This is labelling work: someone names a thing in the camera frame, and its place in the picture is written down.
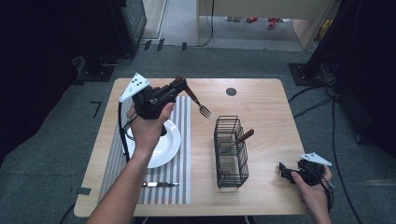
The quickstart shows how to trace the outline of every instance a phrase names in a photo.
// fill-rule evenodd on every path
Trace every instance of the handheld controller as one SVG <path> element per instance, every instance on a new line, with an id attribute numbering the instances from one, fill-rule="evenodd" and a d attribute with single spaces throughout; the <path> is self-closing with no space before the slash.
<path id="1" fill-rule="evenodd" d="M 128 87 L 122 93 L 120 103 L 132 97 L 134 110 L 138 116 L 142 119 L 157 119 L 165 105 L 175 102 L 177 95 L 186 90 L 187 87 L 186 79 L 178 76 L 169 85 L 153 89 L 147 79 L 135 73 Z M 164 135 L 166 135 L 166 129 L 163 126 L 161 136 Z"/>
<path id="2" fill-rule="evenodd" d="M 324 171 L 323 164 L 306 160 L 299 160 L 297 164 L 299 170 L 291 170 L 286 168 L 286 166 L 280 162 L 280 176 L 288 179 L 291 184 L 295 184 L 294 179 L 291 176 L 291 172 L 294 171 L 297 172 L 309 186 L 315 186 L 320 183 Z"/>

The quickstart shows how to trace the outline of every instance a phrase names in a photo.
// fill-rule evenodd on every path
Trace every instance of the table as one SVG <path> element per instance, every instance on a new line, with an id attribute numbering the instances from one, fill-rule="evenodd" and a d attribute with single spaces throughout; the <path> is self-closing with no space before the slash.
<path id="1" fill-rule="evenodd" d="M 200 45 L 200 17 L 212 16 L 213 0 L 197 0 L 196 42 Z M 215 0 L 213 16 L 293 19 L 292 26 L 307 49 L 335 0 Z"/>
<path id="2" fill-rule="evenodd" d="M 169 84 L 172 79 L 148 79 L 151 86 Z M 115 81 L 110 94 L 83 188 L 90 195 L 78 195 L 75 214 L 88 217 L 97 204 L 107 156 L 117 123 L 118 99 L 129 78 Z M 253 216 L 307 214 L 295 185 L 279 176 L 278 163 L 297 168 L 304 153 L 300 136 L 282 83 L 274 78 L 188 78 L 200 102 L 215 114 L 204 118 L 191 103 L 191 203 L 139 204 L 137 217 L 163 216 Z M 236 89 L 235 96 L 226 93 Z M 213 132 L 218 116 L 237 115 L 245 130 L 255 133 L 247 141 L 249 178 L 239 189 L 217 187 Z"/>

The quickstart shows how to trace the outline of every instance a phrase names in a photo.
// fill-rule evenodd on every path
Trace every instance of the striped placemat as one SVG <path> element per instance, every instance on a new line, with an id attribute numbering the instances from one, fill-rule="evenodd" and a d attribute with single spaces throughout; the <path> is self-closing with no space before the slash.
<path id="1" fill-rule="evenodd" d="M 122 115 L 131 106 L 132 100 L 122 104 Z M 178 96 L 172 120 L 180 131 L 180 148 L 176 156 L 168 163 L 147 170 L 147 182 L 177 182 L 172 188 L 142 188 L 138 203 L 144 204 L 186 204 L 191 202 L 191 99 L 188 96 Z M 119 176 L 126 165 L 117 123 L 110 153 L 107 159 L 105 175 L 102 181 L 98 202 L 102 200 L 108 189 Z"/>

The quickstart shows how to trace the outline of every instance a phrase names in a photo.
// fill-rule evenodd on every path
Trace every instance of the utensil holder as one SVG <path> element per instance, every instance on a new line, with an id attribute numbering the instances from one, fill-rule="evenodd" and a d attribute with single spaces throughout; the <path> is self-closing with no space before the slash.
<path id="1" fill-rule="evenodd" d="M 248 179 L 248 153 L 237 116 L 219 116 L 214 132 L 218 187 L 241 187 Z"/>

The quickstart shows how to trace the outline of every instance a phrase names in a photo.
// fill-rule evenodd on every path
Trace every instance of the black cable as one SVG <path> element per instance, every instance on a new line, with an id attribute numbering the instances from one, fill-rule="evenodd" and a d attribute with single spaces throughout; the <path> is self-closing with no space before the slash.
<path id="1" fill-rule="evenodd" d="M 334 194 L 333 194 L 333 190 L 332 190 L 332 185 L 330 184 L 330 182 L 324 177 L 324 175 L 321 175 L 321 178 L 327 183 L 327 185 L 329 186 L 328 188 L 326 186 L 324 186 L 323 181 L 321 179 L 319 179 L 316 175 L 316 173 L 314 173 L 311 169 L 309 169 L 307 166 L 305 166 L 304 164 L 300 164 L 303 166 L 303 168 L 307 171 L 309 171 L 309 173 L 311 173 L 312 176 L 314 176 L 317 181 L 319 182 L 319 184 L 323 187 L 324 192 L 326 194 L 327 197 L 327 207 L 330 211 L 330 209 L 332 209 L 332 205 L 334 202 Z"/>
<path id="2" fill-rule="evenodd" d="M 335 92 L 335 89 L 334 89 L 334 83 L 335 83 L 335 79 L 333 79 L 332 81 L 330 81 L 329 82 L 329 85 L 326 87 L 326 94 L 329 96 L 329 97 L 332 97 L 332 98 L 334 98 L 335 100 L 338 100 L 338 94 Z M 334 93 L 333 94 L 330 94 L 329 93 L 329 90 L 332 90 L 332 91 L 334 91 Z"/>
<path id="3" fill-rule="evenodd" d="M 132 141 L 134 141 L 134 138 L 133 138 L 131 135 L 128 134 L 127 129 L 129 128 L 129 125 L 130 125 L 132 122 L 134 122 L 134 120 L 137 119 L 138 116 L 139 116 L 139 115 L 136 114 L 136 116 L 134 116 L 133 119 L 129 120 L 129 121 L 123 126 L 123 128 L 122 128 L 122 129 L 124 130 L 126 136 L 127 136 L 129 139 L 131 139 Z"/>
<path id="4" fill-rule="evenodd" d="M 122 142 L 122 146 L 124 148 L 125 159 L 126 159 L 126 162 L 128 162 L 129 161 L 129 151 L 128 151 L 128 145 L 126 144 L 125 131 L 122 128 L 121 110 L 122 110 L 122 103 L 119 102 L 119 110 L 118 110 L 119 133 L 120 133 L 120 139 Z"/>
<path id="5" fill-rule="evenodd" d="M 345 195 L 346 195 L 346 199 L 347 199 L 347 201 L 348 201 L 348 203 L 349 203 L 349 206 L 350 206 L 350 208 L 352 209 L 352 212 L 353 212 L 353 214 L 355 215 L 356 219 L 357 219 L 358 222 L 361 224 L 361 219 L 359 218 L 359 215 L 358 215 L 358 213 L 356 212 L 355 207 L 354 207 L 353 204 L 352 204 L 352 201 L 350 200 L 350 197 L 349 197 L 349 193 L 348 193 L 348 191 L 347 191 L 346 184 L 344 183 L 344 179 L 343 179 L 343 177 L 341 176 L 341 171 L 340 171 L 340 168 L 339 168 L 339 166 L 338 166 L 337 154 L 335 153 L 335 143 L 334 143 L 334 142 L 335 142 L 335 115 L 334 115 L 335 113 L 334 113 L 334 108 L 335 108 L 335 99 L 332 101 L 332 154 L 333 154 L 333 156 L 334 156 L 334 163 L 335 163 L 335 167 L 336 167 L 338 176 L 339 176 L 340 181 L 341 181 L 341 185 L 343 186 L 344 193 L 345 193 Z"/>
<path id="6" fill-rule="evenodd" d="M 361 0 L 359 1 L 358 8 L 357 8 L 357 14 L 356 14 L 355 23 L 354 23 L 354 26 L 353 26 L 353 34 L 352 34 L 352 38 L 351 38 L 351 41 L 350 41 L 349 49 L 346 49 L 346 50 L 344 50 L 342 52 L 338 52 L 338 53 L 326 54 L 323 57 L 321 57 L 321 59 L 317 63 L 315 63 L 314 66 L 312 66 L 312 71 L 311 71 L 312 74 L 315 73 L 315 71 L 313 71 L 313 70 L 317 67 L 317 64 L 322 64 L 322 62 L 324 60 L 326 60 L 328 57 L 335 56 L 335 55 L 342 55 L 345 52 L 350 50 L 351 46 L 355 42 L 356 30 L 357 30 L 357 27 L 358 27 L 358 20 L 359 20 L 360 12 L 361 12 Z"/>
<path id="7" fill-rule="evenodd" d="M 327 83 L 332 82 L 333 80 L 336 80 L 335 73 L 336 73 L 336 68 L 335 68 L 334 63 L 327 63 L 324 62 L 320 65 L 320 70 L 323 73 L 323 78 Z"/>
<path id="8" fill-rule="evenodd" d="M 132 54 L 129 55 L 128 59 L 126 59 L 124 62 L 122 63 L 102 63 L 102 66 L 121 66 L 121 65 L 125 65 L 126 63 L 128 63 L 129 61 L 131 61 L 132 59 Z"/>
<path id="9" fill-rule="evenodd" d="M 67 215 L 70 213 L 70 211 L 71 211 L 75 206 L 76 206 L 76 203 L 73 203 L 73 204 L 69 207 L 69 209 L 67 209 L 67 211 L 64 213 L 64 216 L 63 216 L 62 219 L 61 219 L 60 224 L 63 224 L 63 223 L 64 223 L 64 219 L 67 217 Z"/>
<path id="10" fill-rule="evenodd" d="M 206 21 L 207 21 L 207 23 L 208 23 L 208 25 L 210 27 L 210 36 L 209 36 L 209 38 L 206 40 L 206 42 L 203 45 L 197 45 L 196 47 L 204 47 L 204 46 L 208 45 L 210 42 L 212 42 L 212 40 L 213 40 L 213 42 L 215 42 L 215 38 L 213 37 L 213 34 L 214 34 L 214 30 L 213 30 L 213 12 L 214 12 L 214 10 L 215 10 L 215 0 L 212 0 L 212 12 L 211 12 L 212 14 L 211 14 L 211 18 L 210 18 L 210 25 L 209 25 L 209 22 L 207 21 L 207 16 L 206 16 Z"/>
<path id="11" fill-rule="evenodd" d="M 170 44 L 167 44 L 167 45 L 163 45 L 164 47 L 179 47 L 179 45 L 170 45 Z M 191 46 L 191 45 L 188 45 L 188 47 L 189 48 L 201 48 L 201 47 L 203 47 L 204 45 L 194 45 L 194 46 Z"/>
<path id="12" fill-rule="evenodd" d="M 306 92 L 306 91 L 311 91 L 311 90 L 316 89 L 316 88 L 319 88 L 319 87 L 322 87 L 322 86 L 308 87 L 308 88 L 305 88 L 305 89 L 303 89 L 303 90 L 301 90 L 301 91 L 295 93 L 293 96 L 290 97 L 289 103 L 290 103 L 291 101 L 293 101 L 297 96 L 303 94 L 304 92 Z"/>
<path id="13" fill-rule="evenodd" d="M 310 111 L 311 109 L 315 109 L 315 108 L 317 108 L 317 107 L 319 107 L 319 106 L 321 106 L 321 105 L 326 105 L 327 103 L 330 102 L 331 99 L 332 99 L 332 97 L 329 97 L 329 98 L 326 99 L 326 100 L 320 101 L 319 103 L 317 103 L 317 104 L 315 104 L 315 105 L 313 105 L 313 106 L 307 108 L 306 110 L 304 110 L 304 111 L 298 113 L 297 115 L 294 115 L 293 117 L 296 119 L 296 118 L 300 117 L 301 115 L 305 114 L 306 112 Z"/>

